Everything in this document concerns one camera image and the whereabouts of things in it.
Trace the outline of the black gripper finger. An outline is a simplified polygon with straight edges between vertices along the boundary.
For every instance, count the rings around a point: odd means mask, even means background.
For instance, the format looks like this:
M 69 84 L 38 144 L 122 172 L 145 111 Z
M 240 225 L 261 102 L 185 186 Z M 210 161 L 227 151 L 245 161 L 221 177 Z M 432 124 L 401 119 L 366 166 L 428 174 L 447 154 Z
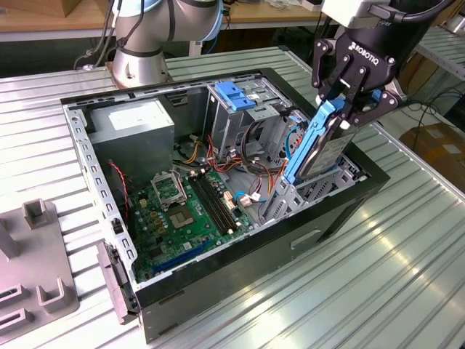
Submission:
M 344 93 L 346 104 L 354 105 L 354 50 L 350 38 L 318 39 L 312 59 L 312 86 L 318 90 L 316 102 L 321 105 Z
M 395 80 L 369 89 L 365 85 L 370 75 L 370 68 L 359 67 L 346 93 L 340 116 L 351 127 L 365 126 L 404 106 L 404 94 L 397 87 Z

